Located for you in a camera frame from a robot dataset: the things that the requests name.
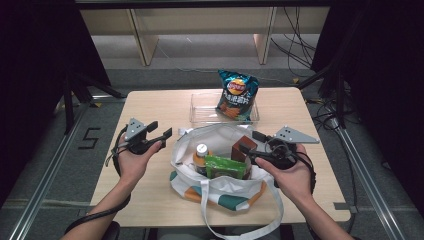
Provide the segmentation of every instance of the white tote bag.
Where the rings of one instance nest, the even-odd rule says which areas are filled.
[[[229,158],[231,147],[243,136],[249,137],[258,144],[258,149],[263,145],[252,139],[252,131],[245,127],[218,123],[193,129],[183,135],[173,148],[171,164],[175,171],[171,173],[171,186],[181,197],[201,203],[201,214],[205,224],[222,239],[257,239],[278,228],[283,218],[284,208],[279,189],[274,187],[274,178],[265,170],[252,166],[249,180],[239,180],[228,176],[208,179],[194,170],[193,153],[196,152],[198,144],[206,144],[213,155]],[[279,212],[276,219],[267,226],[240,236],[221,235],[209,226],[206,216],[208,202],[232,211],[249,209],[266,187],[272,193],[278,206],[276,210]]]

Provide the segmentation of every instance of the snack bag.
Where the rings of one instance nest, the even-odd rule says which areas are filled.
[[[231,119],[250,121],[250,112],[259,88],[258,79],[224,70],[219,70],[218,73],[223,89],[216,109]]]

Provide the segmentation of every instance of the hand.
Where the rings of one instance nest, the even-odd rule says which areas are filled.
[[[306,154],[305,147],[301,144],[297,144],[296,151]],[[303,154],[299,154],[299,156],[309,162]],[[257,158],[256,163],[274,176],[281,191],[295,204],[299,200],[312,197],[311,174],[303,162],[297,161],[293,167],[286,170],[280,170],[262,158]]]
[[[122,134],[119,144],[124,142],[124,137],[125,134]],[[124,148],[119,148],[118,152],[122,151],[118,157],[121,169],[120,181],[135,187],[138,181],[144,176],[150,158],[159,151],[161,144],[161,141],[155,142],[143,155],[136,155],[129,150],[123,151]]]

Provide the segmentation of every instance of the transparent tray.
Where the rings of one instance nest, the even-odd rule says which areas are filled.
[[[250,121],[237,121],[216,110],[221,93],[195,93],[191,95],[190,122],[192,123],[225,123],[252,124],[259,121],[256,102],[253,102]]]

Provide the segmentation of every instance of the bag strap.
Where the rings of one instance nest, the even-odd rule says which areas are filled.
[[[205,223],[208,226],[208,228],[210,229],[210,231],[213,234],[215,234],[215,236],[222,238],[222,239],[227,239],[227,240],[257,239],[257,238],[260,238],[262,236],[265,236],[265,235],[271,233],[272,231],[274,231],[276,228],[278,228],[280,226],[281,220],[282,220],[283,214],[284,214],[283,201],[281,200],[281,197],[280,197],[280,194],[279,194],[277,188],[274,187],[274,178],[272,178],[271,176],[266,176],[264,178],[264,181],[266,182],[269,190],[272,193],[272,196],[274,197],[275,202],[277,203],[279,215],[267,226],[256,229],[256,230],[248,232],[248,233],[244,233],[240,236],[237,236],[237,235],[236,236],[222,235],[222,234],[219,234],[219,233],[215,232],[214,230],[212,230],[212,228],[209,226],[208,219],[206,217],[206,207],[207,207],[208,197],[209,197],[209,179],[205,179],[205,180],[200,181],[200,185],[202,187],[201,211],[202,211],[203,220],[205,221]]]

